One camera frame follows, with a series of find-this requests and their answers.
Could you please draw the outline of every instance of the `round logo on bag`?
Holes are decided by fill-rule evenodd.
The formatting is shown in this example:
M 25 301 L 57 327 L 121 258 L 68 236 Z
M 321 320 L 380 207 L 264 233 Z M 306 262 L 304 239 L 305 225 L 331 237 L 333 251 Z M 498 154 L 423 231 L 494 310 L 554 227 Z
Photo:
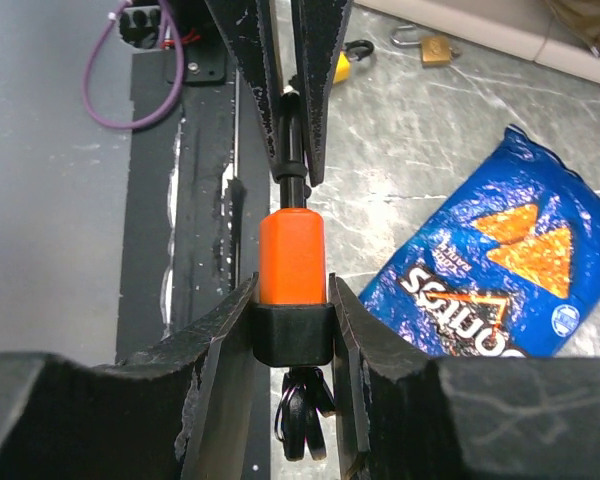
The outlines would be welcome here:
M 571 305 L 559 305 L 551 315 L 553 331 L 561 337 L 568 337 L 576 328 L 580 320 L 580 312 Z

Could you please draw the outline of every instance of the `yellow object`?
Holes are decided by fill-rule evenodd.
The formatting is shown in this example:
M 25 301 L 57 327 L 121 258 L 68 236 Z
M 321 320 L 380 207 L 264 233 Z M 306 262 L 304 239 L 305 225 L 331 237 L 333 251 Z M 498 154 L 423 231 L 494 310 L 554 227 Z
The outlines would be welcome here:
M 338 65 L 336 66 L 336 75 L 333 77 L 333 83 L 344 82 L 347 78 L 349 78 L 350 71 L 351 62 L 344 52 L 340 52 L 340 58 L 338 58 Z

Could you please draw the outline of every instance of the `orange tortilla chip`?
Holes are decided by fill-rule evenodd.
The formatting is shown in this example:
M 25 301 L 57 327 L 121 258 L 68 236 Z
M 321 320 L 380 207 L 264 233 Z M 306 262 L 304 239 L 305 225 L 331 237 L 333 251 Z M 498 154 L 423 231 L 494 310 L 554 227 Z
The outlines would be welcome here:
M 537 205 L 529 204 L 478 218 L 473 226 L 498 243 L 513 243 L 529 235 L 537 217 Z
M 556 297 L 567 298 L 571 254 L 571 231 L 563 227 L 513 245 L 503 245 L 488 252 L 487 257 Z

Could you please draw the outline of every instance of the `marble tile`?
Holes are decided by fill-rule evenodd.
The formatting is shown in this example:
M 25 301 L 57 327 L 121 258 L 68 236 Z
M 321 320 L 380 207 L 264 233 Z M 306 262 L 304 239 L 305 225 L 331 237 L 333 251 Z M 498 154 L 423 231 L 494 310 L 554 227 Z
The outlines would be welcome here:
M 285 8 L 279 16 L 284 70 L 292 73 Z M 310 199 L 325 219 L 329 270 L 355 291 L 492 152 L 509 123 L 600 192 L 599 85 L 461 41 L 463 55 L 452 66 L 423 69 L 418 50 L 388 41 L 398 24 L 354 9 L 347 37 L 373 41 L 376 54 L 334 87 L 325 182 Z M 561 354 L 600 355 L 600 305 Z M 274 412 L 281 375 L 272 375 Z M 288 464 L 273 440 L 274 478 L 339 478 L 335 422 L 323 427 L 330 442 L 324 462 Z

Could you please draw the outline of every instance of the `snack package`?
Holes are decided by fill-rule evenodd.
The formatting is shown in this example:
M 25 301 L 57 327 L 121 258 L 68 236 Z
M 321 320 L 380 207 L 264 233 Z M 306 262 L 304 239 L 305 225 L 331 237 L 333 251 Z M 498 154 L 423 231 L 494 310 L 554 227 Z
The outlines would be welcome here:
M 553 355 L 600 300 L 600 197 L 511 126 L 360 300 L 430 355 Z

